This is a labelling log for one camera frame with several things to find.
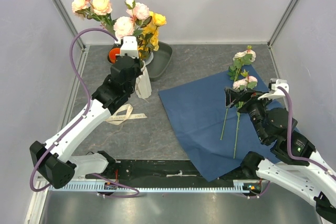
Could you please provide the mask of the pale pink flower stem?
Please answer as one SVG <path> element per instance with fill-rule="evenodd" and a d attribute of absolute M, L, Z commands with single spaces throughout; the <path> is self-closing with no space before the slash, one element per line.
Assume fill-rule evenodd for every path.
<path fill-rule="evenodd" d="M 257 86 L 258 80 L 254 76 L 250 76 L 249 72 L 244 70 L 241 74 L 244 78 L 240 80 L 236 80 L 233 83 L 234 90 L 242 91 L 245 88 L 253 89 Z M 240 113 L 237 112 L 237 124 L 236 124 L 236 135 L 235 135 L 235 144 L 234 144 L 234 154 L 233 158 L 236 158 L 236 151 L 237 151 L 237 143 L 238 143 L 238 131 L 239 131 L 239 123 L 240 123 Z"/>

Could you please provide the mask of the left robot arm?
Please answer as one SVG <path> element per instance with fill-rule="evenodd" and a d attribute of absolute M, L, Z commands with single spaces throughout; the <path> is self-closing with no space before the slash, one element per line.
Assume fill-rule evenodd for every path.
<path fill-rule="evenodd" d="M 128 101 L 135 91 L 137 77 L 142 74 L 141 67 L 138 58 L 117 58 L 87 106 L 52 138 L 44 143 L 35 141 L 30 146 L 33 171 L 39 172 L 55 189 L 66 186 L 74 177 L 89 174 L 111 178 L 115 173 L 115 160 L 105 151 L 83 156 L 73 153 L 97 126 Z"/>

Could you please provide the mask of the cream printed ribbon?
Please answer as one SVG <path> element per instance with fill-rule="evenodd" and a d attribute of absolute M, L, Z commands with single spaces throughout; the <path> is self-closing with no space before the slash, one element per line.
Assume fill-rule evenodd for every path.
<path fill-rule="evenodd" d="M 144 113 L 133 113 L 133 106 L 131 104 L 125 104 L 121 106 L 117 111 L 105 121 L 112 125 L 120 125 L 127 120 L 146 119 L 147 116 Z"/>

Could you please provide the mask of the blue wrapping paper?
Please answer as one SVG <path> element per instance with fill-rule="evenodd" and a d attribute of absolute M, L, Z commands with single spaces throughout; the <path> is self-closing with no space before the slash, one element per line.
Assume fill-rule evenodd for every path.
<path fill-rule="evenodd" d="M 277 164 L 270 146 L 262 145 L 248 114 L 225 108 L 228 72 L 159 91 L 182 149 L 199 173 L 211 182 L 240 166 L 250 151 Z"/>

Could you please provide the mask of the pink flower stem two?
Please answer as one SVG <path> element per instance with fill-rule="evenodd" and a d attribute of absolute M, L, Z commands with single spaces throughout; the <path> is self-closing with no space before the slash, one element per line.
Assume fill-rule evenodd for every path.
<path fill-rule="evenodd" d="M 135 0 L 125 0 L 128 16 L 116 19 L 113 30 L 118 39 L 125 36 L 139 37 L 143 30 L 151 23 L 152 15 L 149 8 Z"/>

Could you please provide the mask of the pink flower stem one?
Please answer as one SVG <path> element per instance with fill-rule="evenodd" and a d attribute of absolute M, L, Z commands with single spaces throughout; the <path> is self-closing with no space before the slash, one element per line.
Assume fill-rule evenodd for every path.
<path fill-rule="evenodd" d="M 114 21 L 111 18 L 112 4 L 110 0 L 73 0 L 71 10 L 74 15 L 88 20 L 95 20 L 100 26 L 115 34 Z"/>

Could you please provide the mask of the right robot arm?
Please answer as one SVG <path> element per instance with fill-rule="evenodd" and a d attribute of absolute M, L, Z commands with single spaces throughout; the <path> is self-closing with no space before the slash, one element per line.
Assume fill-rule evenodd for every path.
<path fill-rule="evenodd" d="M 316 147 L 295 130 L 289 85 L 271 84 L 269 92 L 243 88 L 225 89 L 226 107 L 241 103 L 240 114 L 248 114 L 263 145 L 280 163 L 274 164 L 256 152 L 248 152 L 241 174 L 248 179 L 258 177 L 296 194 L 313 206 L 317 214 L 335 223 L 335 171 L 322 158 Z"/>

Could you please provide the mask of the white pink flower stem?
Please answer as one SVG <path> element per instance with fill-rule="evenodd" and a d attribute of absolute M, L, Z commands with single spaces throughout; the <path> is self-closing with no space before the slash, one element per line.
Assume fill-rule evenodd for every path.
<path fill-rule="evenodd" d="M 236 80 L 243 79 L 244 78 L 242 76 L 242 73 L 244 72 L 243 66 L 251 65 L 255 60 L 256 60 L 256 53 L 252 50 L 251 45 L 248 45 L 245 51 L 237 52 L 233 57 L 232 65 L 229 66 L 228 68 L 229 79 L 233 83 Z"/>

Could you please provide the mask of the yellow flower bunch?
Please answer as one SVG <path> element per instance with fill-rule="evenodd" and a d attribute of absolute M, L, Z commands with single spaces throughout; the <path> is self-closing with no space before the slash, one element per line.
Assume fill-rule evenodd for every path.
<path fill-rule="evenodd" d="M 149 11 L 151 21 L 142 25 L 142 33 L 138 37 L 138 51 L 141 60 L 148 60 L 151 53 L 159 49 L 159 28 L 166 24 L 164 15 Z"/>

